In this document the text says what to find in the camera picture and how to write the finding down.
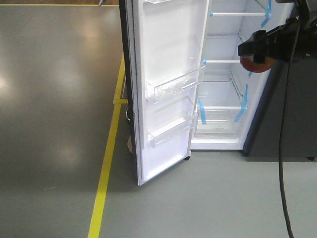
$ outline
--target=black refrigerator side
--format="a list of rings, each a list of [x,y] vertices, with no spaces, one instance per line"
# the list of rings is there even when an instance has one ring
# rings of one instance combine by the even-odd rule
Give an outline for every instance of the black refrigerator side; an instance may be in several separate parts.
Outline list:
[[[123,44],[123,54],[124,54],[124,65],[125,65],[125,83],[128,95],[128,111],[127,118],[129,118],[129,124],[131,128],[131,144],[132,144],[132,155],[136,164],[136,142],[135,142],[135,129],[134,129],[134,117],[133,117],[133,99],[132,99],[132,72],[131,72],[131,55],[130,55],[130,42],[129,42],[129,31],[128,24],[132,24],[129,21],[126,14],[127,1],[119,0],[120,8],[120,19],[121,19],[121,33],[122,33],[122,44]]]
[[[243,153],[250,157],[278,157],[287,64],[273,67],[251,124]],[[292,66],[286,108],[284,157],[317,157],[317,59]]]

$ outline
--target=refrigerator foot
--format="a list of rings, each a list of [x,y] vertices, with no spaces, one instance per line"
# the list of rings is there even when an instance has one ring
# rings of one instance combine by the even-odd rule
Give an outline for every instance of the refrigerator foot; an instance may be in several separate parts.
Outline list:
[[[127,146],[128,146],[128,150],[130,151],[130,153],[132,154],[132,141],[131,141],[131,136],[129,136],[128,138],[128,142],[127,142]]]

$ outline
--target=red apple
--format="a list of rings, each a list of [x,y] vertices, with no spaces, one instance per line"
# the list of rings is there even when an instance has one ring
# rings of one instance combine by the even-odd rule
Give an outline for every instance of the red apple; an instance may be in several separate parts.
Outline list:
[[[247,71],[263,73],[273,67],[275,60],[270,57],[265,57],[265,63],[254,63],[248,58],[241,57],[240,63]]]

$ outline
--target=refrigerator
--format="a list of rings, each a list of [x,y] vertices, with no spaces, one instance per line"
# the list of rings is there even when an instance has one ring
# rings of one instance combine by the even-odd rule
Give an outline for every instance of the refrigerator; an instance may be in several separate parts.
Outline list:
[[[270,71],[251,73],[238,45],[285,23],[274,0],[120,0],[138,185],[191,150],[243,150]]]

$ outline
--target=black cable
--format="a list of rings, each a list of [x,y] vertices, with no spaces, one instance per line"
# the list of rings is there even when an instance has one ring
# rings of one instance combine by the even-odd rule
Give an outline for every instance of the black cable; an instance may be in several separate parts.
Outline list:
[[[298,28],[296,31],[296,36],[295,36],[295,40],[294,40],[294,44],[293,44],[293,48],[292,48],[291,58],[290,58],[290,62],[288,64],[287,79],[286,79],[286,86],[285,86],[285,96],[284,96],[284,106],[283,106],[283,115],[282,115],[282,125],[281,125],[281,129],[280,129],[279,145],[278,145],[279,185],[280,185],[280,191],[281,191],[281,199],[282,199],[284,218],[285,218],[285,223],[286,223],[289,238],[294,238],[294,236],[293,236],[293,232],[292,232],[291,222],[289,220],[286,198],[285,198],[282,143],[283,143],[283,131],[284,131],[285,115],[286,115],[287,103],[288,103],[287,99],[288,99],[289,79],[290,79],[290,73],[291,73],[291,68],[292,68],[292,64],[293,64],[293,58],[294,58],[295,48],[296,48],[297,41],[298,41],[300,28],[301,28],[301,24],[300,24],[300,22],[298,22]]]

